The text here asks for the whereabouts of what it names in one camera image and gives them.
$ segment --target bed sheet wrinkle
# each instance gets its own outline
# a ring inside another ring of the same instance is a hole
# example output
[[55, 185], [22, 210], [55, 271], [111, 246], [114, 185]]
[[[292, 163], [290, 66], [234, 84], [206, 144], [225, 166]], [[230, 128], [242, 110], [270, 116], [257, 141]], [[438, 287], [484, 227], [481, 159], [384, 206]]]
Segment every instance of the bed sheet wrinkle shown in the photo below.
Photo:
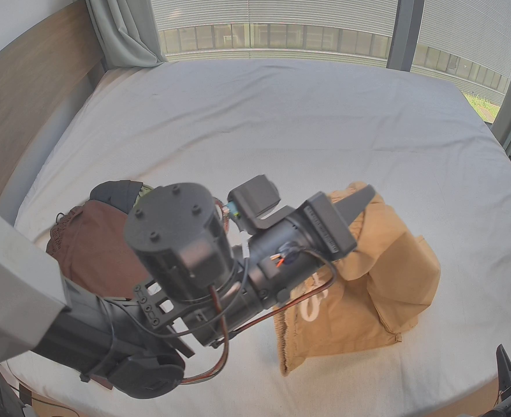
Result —
[[[511, 163], [444, 81], [271, 59], [109, 73], [43, 166], [16, 225], [44, 246], [56, 213], [100, 182], [190, 180], [226, 198], [261, 173], [277, 184], [281, 205], [369, 182], [412, 233], [426, 237], [441, 281], [403, 343], [309, 359], [284, 379], [273, 326], [262, 323], [234, 339], [230, 364], [215, 380], [154, 400], [100, 391], [35, 354], [11, 361], [14, 372], [90, 417], [406, 417], [494, 378], [498, 344], [511, 357]], [[189, 372], [215, 356], [200, 348]], [[231, 394], [232, 385], [249, 394]]]

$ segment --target mattress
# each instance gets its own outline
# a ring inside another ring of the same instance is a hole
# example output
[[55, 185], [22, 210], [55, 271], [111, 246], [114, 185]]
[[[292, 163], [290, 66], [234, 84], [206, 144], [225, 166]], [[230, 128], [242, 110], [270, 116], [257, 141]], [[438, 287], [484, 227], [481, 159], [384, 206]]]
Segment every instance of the mattress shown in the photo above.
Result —
[[[152, 400], [82, 383], [30, 352], [9, 361], [12, 372], [89, 417], [423, 415], [496, 377], [497, 345], [511, 357], [511, 163], [449, 82], [273, 59], [109, 72], [44, 164], [16, 228], [44, 247], [57, 213], [107, 180], [195, 181], [223, 199], [261, 173], [292, 206], [365, 181], [425, 236], [441, 281], [403, 342], [308, 359], [283, 378], [267, 320], [231, 342], [217, 378]], [[197, 352], [187, 375], [220, 355], [186, 341]]]

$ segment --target headboard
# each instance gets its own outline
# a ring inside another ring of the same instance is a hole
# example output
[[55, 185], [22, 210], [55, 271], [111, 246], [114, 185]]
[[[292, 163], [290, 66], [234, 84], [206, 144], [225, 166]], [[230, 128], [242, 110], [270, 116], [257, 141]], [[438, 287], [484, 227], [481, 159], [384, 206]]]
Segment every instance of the headboard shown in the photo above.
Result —
[[0, 196], [28, 145], [102, 57], [85, 0], [0, 52]]

